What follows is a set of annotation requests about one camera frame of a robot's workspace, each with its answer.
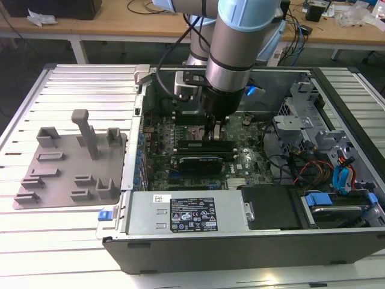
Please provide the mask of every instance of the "blue latch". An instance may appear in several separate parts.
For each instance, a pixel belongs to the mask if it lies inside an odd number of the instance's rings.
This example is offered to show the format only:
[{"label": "blue latch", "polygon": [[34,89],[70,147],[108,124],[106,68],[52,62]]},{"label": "blue latch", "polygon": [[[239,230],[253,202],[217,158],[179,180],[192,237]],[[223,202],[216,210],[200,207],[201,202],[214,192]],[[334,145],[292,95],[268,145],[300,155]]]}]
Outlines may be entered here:
[{"label": "blue latch", "polygon": [[347,184],[347,180],[349,177],[349,169],[346,167],[342,167],[340,165],[337,165],[334,168],[334,174],[333,174],[333,187],[337,190],[341,191],[343,195],[348,194],[348,192],[345,189],[345,186]]},{"label": "blue latch", "polygon": [[333,204],[328,193],[310,193],[305,196],[305,200],[309,207]]},{"label": "blue latch", "polygon": [[378,203],[378,199],[374,193],[368,193],[367,197],[368,197],[369,201],[372,203],[372,205]]},{"label": "blue latch", "polygon": [[102,221],[112,221],[112,211],[99,211],[99,215],[97,216],[97,220]]}]

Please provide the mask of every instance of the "gray peg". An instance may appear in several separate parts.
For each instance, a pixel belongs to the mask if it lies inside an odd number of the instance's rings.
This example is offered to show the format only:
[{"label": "gray peg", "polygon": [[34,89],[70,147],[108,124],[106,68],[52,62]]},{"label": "gray peg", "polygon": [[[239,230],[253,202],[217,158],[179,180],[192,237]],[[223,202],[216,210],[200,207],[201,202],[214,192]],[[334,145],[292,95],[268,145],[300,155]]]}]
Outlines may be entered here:
[{"label": "gray peg", "polygon": [[91,159],[97,159],[97,146],[96,146],[96,134],[92,127],[88,125],[88,110],[74,110],[72,113],[71,120],[73,123],[79,126],[80,132],[87,146],[88,152],[90,153]]}]

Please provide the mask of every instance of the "metal slotted surface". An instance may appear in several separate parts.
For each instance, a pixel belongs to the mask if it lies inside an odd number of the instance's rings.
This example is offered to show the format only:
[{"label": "metal slotted surface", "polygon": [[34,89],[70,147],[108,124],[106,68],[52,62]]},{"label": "metal slotted surface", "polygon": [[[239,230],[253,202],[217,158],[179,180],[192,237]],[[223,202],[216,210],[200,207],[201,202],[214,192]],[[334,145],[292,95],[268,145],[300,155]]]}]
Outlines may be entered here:
[{"label": "metal slotted surface", "polygon": [[[73,108],[88,108],[97,130],[113,124],[129,134],[133,72],[134,66],[92,65],[44,71],[15,116],[13,131],[0,139],[5,141],[0,143],[1,288],[309,288],[311,282],[327,282],[333,288],[383,288],[385,250],[351,265],[129,276],[96,239],[102,207],[13,210],[13,196],[37,147],[35,136],[42,123],[60,126],[61,134],[78,134],[67,117]],[[115,89],[101,89],[105,84]]]},{"label": "metal slotted surface", "polygon": [[[323,68],[322,72],[385,156],[385,101],[382,96],[360,74],[346,68]],[[330,107],[326,105],[324,110],[334,127],[341,129]]]}]

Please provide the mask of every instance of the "motherboard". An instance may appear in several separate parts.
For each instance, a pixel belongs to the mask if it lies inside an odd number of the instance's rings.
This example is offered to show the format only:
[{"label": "motherboard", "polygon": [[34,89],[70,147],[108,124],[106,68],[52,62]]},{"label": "motherboard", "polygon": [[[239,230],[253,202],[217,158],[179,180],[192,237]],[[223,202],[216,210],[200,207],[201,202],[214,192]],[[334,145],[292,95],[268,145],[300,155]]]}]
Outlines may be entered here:
[{"label": "motherboard", "polygon": [[[193,174],[179,171],[178,146],[183,141],[202,140],[204,126],[178,125],[171,117],[150,116],[145,121],[148,190],[235,190],[240,185],[269,184],[273,182],[269,163],[260,145],[262,122],[253,122],[253,116],[234,114],[221,129],[221,140],[233,143],[231,159],[215,164],[218,170],[207,165]],[[195,156],[183,160],[191,161]],[[221,158],[208,158],[210,161]]]}]

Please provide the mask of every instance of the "power supply label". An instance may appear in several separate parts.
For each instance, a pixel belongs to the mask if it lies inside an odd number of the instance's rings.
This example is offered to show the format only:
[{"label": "power supply label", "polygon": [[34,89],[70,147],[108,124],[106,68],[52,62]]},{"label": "power supply label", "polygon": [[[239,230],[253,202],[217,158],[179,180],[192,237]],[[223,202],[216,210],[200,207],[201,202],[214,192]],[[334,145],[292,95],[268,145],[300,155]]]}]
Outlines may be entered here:
[{"label": "power supply label", "polygon": [[217,231],[214,198],[171,199],[170,229],[173,233]]}]

